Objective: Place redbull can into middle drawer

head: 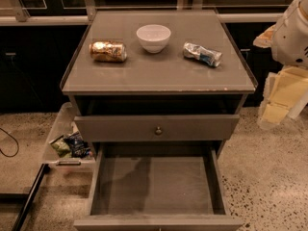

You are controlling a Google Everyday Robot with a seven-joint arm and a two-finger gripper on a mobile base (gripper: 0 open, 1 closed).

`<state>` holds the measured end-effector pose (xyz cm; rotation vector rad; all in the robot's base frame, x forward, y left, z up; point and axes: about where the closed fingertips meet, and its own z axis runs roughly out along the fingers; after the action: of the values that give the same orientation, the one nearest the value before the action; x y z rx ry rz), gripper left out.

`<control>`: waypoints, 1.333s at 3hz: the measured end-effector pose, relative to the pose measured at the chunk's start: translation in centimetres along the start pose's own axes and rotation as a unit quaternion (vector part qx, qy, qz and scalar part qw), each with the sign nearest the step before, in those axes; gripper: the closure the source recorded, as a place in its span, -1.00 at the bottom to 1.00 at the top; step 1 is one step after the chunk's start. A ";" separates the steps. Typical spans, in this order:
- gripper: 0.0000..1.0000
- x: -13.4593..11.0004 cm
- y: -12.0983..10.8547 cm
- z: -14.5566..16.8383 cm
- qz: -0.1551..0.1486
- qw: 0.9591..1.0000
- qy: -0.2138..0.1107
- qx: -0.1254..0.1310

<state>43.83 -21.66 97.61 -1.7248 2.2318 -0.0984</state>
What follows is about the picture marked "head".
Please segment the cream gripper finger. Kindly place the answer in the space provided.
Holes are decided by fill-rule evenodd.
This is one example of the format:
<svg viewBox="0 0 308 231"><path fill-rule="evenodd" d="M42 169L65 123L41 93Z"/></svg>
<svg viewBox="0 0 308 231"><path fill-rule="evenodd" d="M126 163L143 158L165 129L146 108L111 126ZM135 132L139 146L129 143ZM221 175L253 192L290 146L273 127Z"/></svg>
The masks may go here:
<svg viewBox="0 0 308 231"><path fill-rule="evenodd" d="M253 45L260 48L270 48L272 44L273 31L274 25L268 27L268 29L255 38Z"/></svg>
<svg viewBox="0 0 308 231"><path fill-rule="evenodd" d="M270 72L263 92L257 123L269 130L285 117L296 119L308 104L308 69L284 66L278 73Z"/></svg>

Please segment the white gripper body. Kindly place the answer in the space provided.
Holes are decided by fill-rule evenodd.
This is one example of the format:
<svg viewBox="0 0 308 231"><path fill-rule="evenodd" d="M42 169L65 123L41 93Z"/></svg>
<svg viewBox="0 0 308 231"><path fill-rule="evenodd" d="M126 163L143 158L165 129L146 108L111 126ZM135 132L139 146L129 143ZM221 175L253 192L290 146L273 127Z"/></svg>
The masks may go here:
<svg viewBox="0 0 308 231"><path fill-rule="evenodd" d="M271 53L284 65L308 67L308 21L299 7L287 9L276 22Z"/></svg>

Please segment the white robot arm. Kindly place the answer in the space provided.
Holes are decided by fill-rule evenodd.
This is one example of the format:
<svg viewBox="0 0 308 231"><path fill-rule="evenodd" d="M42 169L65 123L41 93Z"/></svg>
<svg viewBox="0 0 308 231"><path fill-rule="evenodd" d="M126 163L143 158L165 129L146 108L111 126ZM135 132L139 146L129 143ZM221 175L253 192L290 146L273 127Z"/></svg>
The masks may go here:
<svg viewBox="0 0 308 231"><path fill-rule="evenodd" d="M253 44L270 48L272 58L283 64L278 73L269 73L259 107L258 125L269 130L286 116L296 118L307 104L308 0L294 0Z"/></svg>

